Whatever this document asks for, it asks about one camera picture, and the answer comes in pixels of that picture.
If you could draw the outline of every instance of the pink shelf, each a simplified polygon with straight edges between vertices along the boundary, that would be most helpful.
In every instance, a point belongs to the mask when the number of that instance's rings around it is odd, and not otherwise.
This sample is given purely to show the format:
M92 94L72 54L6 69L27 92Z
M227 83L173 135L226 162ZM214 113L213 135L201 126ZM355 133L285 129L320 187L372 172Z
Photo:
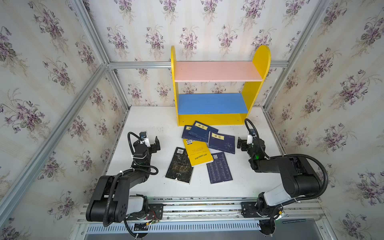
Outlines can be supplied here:
M251 61L176 62L175 82L261 82Z

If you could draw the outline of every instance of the white table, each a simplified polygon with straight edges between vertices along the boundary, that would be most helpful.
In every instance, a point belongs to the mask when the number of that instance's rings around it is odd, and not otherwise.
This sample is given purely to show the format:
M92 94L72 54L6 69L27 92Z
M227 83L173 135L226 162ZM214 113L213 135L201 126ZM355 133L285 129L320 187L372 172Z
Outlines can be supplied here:
M269 156L280 155L268 123L261 108L253 108L249 119L254 123L260 138L265 141ZM246 139L247 128L240 126L215 126L219 133ZM181 135L184 127L177 127L175 107L141 107L133 106L116 147L107 175L115 175L120 170L131 167L132 157L128 145L129 131L139 134L147 131L150 143L157 136L161 150L152 154L151 165L159 169L157 175L130 189L130 195L142 194L148 197L257 197L281 184L280 174L256 173L252 170L247 152L240 149L235 154L225 153L233 181L211 184L205 164L194 167L190 184L184 184L165 178L176 147L184 148ZM211 153L219 152L210 149Z

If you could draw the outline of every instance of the slotted metal strip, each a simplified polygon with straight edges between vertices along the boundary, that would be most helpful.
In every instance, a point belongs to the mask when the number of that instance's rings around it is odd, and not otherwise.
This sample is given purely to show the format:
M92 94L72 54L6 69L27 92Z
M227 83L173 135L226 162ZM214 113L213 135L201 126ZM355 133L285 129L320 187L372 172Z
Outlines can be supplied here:
M199 221L199 222L159 222L149 227L147 231L136 231L134 223L128 223L134 233L158 232L215 232L215 231L247 231L260 230L258 220L226 220L226 221ZM102 223L90 224L87 234L128 233L123 223L114 223L103 227Z

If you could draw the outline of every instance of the yellow bottom shelf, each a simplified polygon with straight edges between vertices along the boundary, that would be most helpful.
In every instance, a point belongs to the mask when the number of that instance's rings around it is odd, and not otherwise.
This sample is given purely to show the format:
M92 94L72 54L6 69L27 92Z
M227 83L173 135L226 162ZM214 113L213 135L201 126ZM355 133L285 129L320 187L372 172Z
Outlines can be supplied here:
M193 125L195 121L207 125L243 125L247 113L179 115L178 126Z

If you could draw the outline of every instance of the gray floor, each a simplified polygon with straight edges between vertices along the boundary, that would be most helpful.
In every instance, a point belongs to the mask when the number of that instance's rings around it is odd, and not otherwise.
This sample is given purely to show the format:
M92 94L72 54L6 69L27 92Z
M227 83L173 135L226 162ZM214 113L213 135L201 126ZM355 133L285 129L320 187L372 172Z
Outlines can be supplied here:
M134 239L129 234L93 234L86 235L85 240L125 240ZM294 223L276 223L276 231L272 237L265 237L259 231L233 231L233 232L204 232L204 233L149 233L144 240L230 240L230 239L270 239L270 240L322 240L314 221Z

